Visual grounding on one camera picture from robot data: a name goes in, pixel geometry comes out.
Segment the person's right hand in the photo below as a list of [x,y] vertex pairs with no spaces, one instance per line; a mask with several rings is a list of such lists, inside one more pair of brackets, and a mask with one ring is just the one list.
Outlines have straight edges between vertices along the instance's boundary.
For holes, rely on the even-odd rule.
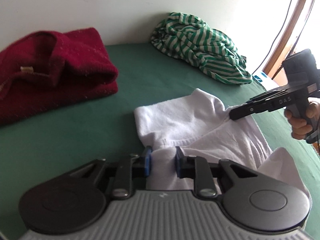
[[[294,139],[303,140],[306,138],[307,134],[313,130],[312,126],[310,124],[307,124],[306,120],[293,117],[291,111],[288,108],[285,109],[284,115],[291,125],[291,135]],[[311,98],[309,100],[309,106],[306,110],[306,116],[309,119],[319,118],[319,99]]]

